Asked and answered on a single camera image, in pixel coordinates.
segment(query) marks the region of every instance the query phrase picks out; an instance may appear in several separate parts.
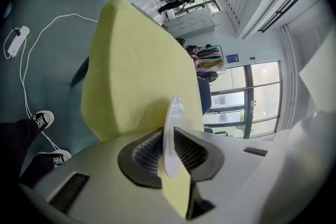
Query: blue chair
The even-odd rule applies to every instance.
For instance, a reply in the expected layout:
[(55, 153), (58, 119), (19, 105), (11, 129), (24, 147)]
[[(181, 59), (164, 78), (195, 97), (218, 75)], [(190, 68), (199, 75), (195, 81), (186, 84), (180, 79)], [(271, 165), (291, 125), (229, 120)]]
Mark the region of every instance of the blue chair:
[(199, 94), (201, 96), (202, 113), (204, 115), (211, 108), (210, 84), (207, 80), (201, 79), (199, 77), (197, 77), (197, 82), (198, 82), (198, 88), (200, 90)]

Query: shoelace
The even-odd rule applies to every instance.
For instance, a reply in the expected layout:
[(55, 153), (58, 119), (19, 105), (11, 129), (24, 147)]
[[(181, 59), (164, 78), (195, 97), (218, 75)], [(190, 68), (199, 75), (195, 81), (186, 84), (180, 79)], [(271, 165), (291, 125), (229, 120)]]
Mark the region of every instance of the shoelace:
[(60, 165), (63, 163), (63, 159), (61, 157), (53, 157), (55, 165)]
[(46, 122), (43, 120), (43, 116), (37, 118), (37, 119), (34, 119), (38, 125), (39, 128), (41, 128), (44, 124), (46, 124)]

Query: green floor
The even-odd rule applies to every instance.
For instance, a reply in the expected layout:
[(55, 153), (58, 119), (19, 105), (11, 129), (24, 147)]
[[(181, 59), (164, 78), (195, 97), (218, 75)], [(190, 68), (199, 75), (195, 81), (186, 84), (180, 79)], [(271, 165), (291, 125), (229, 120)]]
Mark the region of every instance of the green floor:
[[(106, 1), (108, 0), (20, 0), (14, 9), (14, 26), (25, 25), (30, 29), (23, 63), (40, 31), (56, 16), (77, 13), (98, 20), (101, 7)], [(13, 14), (8, 16), (1, 28), (1, 43), (11, 30), (12, 16)], [(32, 113), (39, 110), (51, 110), (54, 113), (55, 121), (46, 130), (46, 134), (55, 144), (72, 154), (98, 141), (81, 117), (82, 83), (70, 87), (72, 77), (88, 56), (95, 28), (96, 23), (75, 16), (57, 19), (42, 33), (30, 54), (25, 83), (29, 108)], [(0, 57), (0, 122), (27, 118), (19, 79), (21, 53), (22, 47), (13, 59)], [(24, 166), (35, 153), (51, 150), (49, 142), (39, 135), (29, 150)]]

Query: window frame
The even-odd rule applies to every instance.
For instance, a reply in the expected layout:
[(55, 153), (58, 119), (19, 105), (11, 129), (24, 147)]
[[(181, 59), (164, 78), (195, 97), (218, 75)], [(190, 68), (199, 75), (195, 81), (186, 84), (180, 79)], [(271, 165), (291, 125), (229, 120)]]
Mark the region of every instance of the window frame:
[(193, 11), (190, 11), (191, 9), (198, 8), (198, 7), (207, 8), (206, 5), (207, 5), (207, 4), (212, 4), (212, 3), (216, 4), (216, 6), (217, 6), (217, 8), (218, 8), (218, 11), (217, 11), (217, 12), (211, 12), (211, 10), (209, 10), (209, 12), (210, 12), (211, 14), (216, 14), (216, 13), (220, 12), (221, 9), (220, 9), (220, 7), (217, 5), (216, 1), (215, 1), (215, 0), (210, 0), (210, 1), (204, 1), (204, 2), (199, 3), (199, 4), (196, 4), (196, 5), (194, 5), (194, 6), (185, 8), (184, 10), (180, 10), (180, 11), (178, 11), (178, 12), (175, 12), (175, 10), (174, 10), (174, 15), (175, 15), (175, 17), (177, 18), (177, 15), (179, 15), (179, 14), (181, 14), (181, 13), (183, 13), (183, 12), (191, 13), (191, 12), (193, 12)]
[[(275, 133), (278, 127), (278, 122), (280, 118), (280, 111), (281, 111), (281, 101), (282, 101), (282, 75), (281, 75), (281, 68), (280, 68), (280, 61), (276, 61), (278, 63), (278, 69), (279, 69), (279, 81), (277, 82), (271, 82), (271, 83), (265, 83), (254, 86), (253, 83), (253, 73), (252, 73), (252, 65), (246, 65), (244, 67), (244, 73), (245, 73), (245, 82), (246, 86), (243, 88), (236, 88), (231, 90), (224, 90), (224, 91), (217, 91), (212, 92), (211, 96), (214, 95), (221, 95), (221, 94), (229, 94), (234, 92), (242, 92), (244, 91), (244, 98), (245, 98), (245, 104), (240, 106), (234, 106), (232, 108), (218, 108), (218, 109), (210, 109), (207, 114), (217, 114), (217, 113), (223, 113), (223, 112), (233, 112), (244, 109), (244, 121), (242, 122), (230, 122), (230, 123), (215, 123), (215, 124), (204, 124), (206, 127), (230, 127), (230, 126), (240, 126), (245, 125), (245, 132), (244, 132), (244, 139), (254, 138), (254, 137), (260, 137), (264, 135), (269, 135), (272, 133)], [(279, 107), (278, 112), (276, 116), (268, 117), (265, 119), (255, 120), (253, 121), (253, 112), (254, 112), (254, 88), (264, 87), (268, 85), (273, 84), (279, 84), (280, 91), (279, 91)], [(276, 120), (276, 124), (274, 126), (274, 130), (271, 132), (256, 134), (250, 137), (251, 134), (251, 128), (253, 123), (259, 123), (263, 121), (269, 121), (269, 120)]]

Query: white cabinet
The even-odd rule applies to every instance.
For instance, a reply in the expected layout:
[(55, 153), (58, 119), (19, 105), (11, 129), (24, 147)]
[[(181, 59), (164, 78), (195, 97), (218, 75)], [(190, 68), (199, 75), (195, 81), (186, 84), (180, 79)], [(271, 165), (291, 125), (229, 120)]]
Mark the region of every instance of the white cabinet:
[(215, 23), (207, 8), (170, 20), (165, 23), (165, 26), (175, 38), (189, 38), (215, 30)]

